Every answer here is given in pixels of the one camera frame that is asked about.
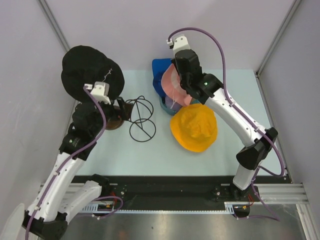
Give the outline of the yellow bucket hat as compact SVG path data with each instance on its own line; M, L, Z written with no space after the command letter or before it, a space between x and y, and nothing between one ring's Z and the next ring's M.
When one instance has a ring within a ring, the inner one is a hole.
M218 137L215 113L201 103L182 107L171 118L170 130L183 148L194 153L206 151Z

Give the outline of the pink bucket hat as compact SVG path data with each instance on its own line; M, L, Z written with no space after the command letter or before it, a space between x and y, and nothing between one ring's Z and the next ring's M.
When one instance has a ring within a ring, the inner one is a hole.
M165 94L173 100L174 103L185 107L188 106L192 97L180 85L180 76L176 67L172 63L164 72L161 78L161 87Z

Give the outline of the purple bucket hat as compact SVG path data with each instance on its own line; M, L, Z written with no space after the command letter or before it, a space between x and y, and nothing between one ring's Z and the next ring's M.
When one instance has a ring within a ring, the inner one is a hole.
M164 109L168 114L175 115L181 108L182 106L170 97L166 96L164 98Z

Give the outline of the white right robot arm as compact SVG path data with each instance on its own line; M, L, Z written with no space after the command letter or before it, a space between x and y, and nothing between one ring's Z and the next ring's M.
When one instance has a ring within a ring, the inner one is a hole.
M264 128L227 97L224 84L213 74L204 73L198 55L192 49L174 53L173 63L180 78L180 86L191 97L218 114L237 134L244 147L236 159L239 163L230 187L231 196L242 201L249 194L249 186L261 162L275 146L278 132Z

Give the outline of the black bucket hat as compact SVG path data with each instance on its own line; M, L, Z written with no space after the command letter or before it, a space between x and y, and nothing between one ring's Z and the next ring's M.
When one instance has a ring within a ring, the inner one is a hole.
M109 84L108 97L111 100L119 97L125 86L120 66L99 50L84 45L75 46L64 55L61 81L65 91L81 103L91 100L84 91L85 84Z

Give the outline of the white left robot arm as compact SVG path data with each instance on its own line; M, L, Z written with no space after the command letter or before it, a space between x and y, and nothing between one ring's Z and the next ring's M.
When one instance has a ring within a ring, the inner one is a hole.
M32 233L44 240L59 240L71 220L90 202L110 200L113 209L100 220L113 215L124 202L114 194L109 179L98 174L89 177L71 197L64 200L70 183L88 159L107 124L123 124L131 119L134 105L117 98L117 106L92 102L75 107L66 136L62 140L54 167L34 202L25 210L22 226L25 238Z

